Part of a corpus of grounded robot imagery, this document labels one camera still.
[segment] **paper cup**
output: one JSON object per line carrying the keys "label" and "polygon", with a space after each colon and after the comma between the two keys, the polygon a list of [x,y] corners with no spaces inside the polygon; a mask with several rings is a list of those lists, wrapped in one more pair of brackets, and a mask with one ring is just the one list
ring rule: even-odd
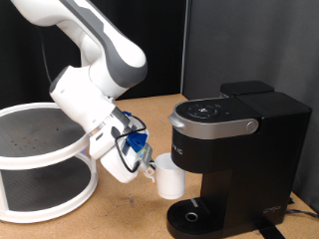
{"label": "paper cup", "polygon": [[156,159],[158,193],[162,198],[173,200],[185,193],[185,171],[176,166],[170,157],[170,152]]}

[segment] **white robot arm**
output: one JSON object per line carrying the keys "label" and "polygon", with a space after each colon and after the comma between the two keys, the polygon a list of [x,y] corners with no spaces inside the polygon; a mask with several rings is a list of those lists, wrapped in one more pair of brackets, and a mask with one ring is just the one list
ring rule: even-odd
{"label": "white robot arm", "polygon": [[51,84],[50,95],[91,136],[91,157],[101,157],[121,182],[131,181],[138,171],[154,179],[145,125],[113,101],[146,77],[144,52],[89,0],[11,1],[32,24],[57,25],[80,48],[82,68],[65,68]]}

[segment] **silver trim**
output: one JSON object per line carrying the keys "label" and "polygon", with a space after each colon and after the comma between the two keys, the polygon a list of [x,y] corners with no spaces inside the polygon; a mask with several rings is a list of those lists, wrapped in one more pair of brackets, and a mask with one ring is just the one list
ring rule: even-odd
{"label": "silver trim", "polygon": [[176,112],[176,108],[183,103],[185,102],[179,103],[174,107],[173,114],[170,115],[168,119],[173,128],[185,136],[198,139],[217,139],[252,134],[256,132],[259,127],[259,122],[256,119],[212,123],[185,119]]}

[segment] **black coffee maker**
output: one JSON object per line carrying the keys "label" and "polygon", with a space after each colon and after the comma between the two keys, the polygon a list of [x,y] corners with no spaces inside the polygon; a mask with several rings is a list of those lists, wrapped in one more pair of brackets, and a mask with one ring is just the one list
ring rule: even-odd
{"label": "black coffee maker", "polygon": [[202,173],[200,196],[167,212],[174,238],[224,238],[284,219],[311,109],[261,82],[220,91],[169,117],[173,162]]}

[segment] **black curtain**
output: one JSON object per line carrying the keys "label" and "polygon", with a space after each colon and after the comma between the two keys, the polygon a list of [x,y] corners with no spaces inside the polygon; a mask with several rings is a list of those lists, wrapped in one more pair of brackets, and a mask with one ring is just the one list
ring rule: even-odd
{"label": "black curtain", "polygon": [[293,191],[319,212],[319,2],[194,0],[183,93],[262,81],[313,109]]}
{"label": "black curtain", "polygon": [[[92,0],[146,53],[147,78],[120,99],[179,93],[186,0]],[[51,78],[66,66],[80,67],[77,46],[57,27],[41,28]],[[0,1],[0,109],[51,102],[37,29],[10,0]]]}

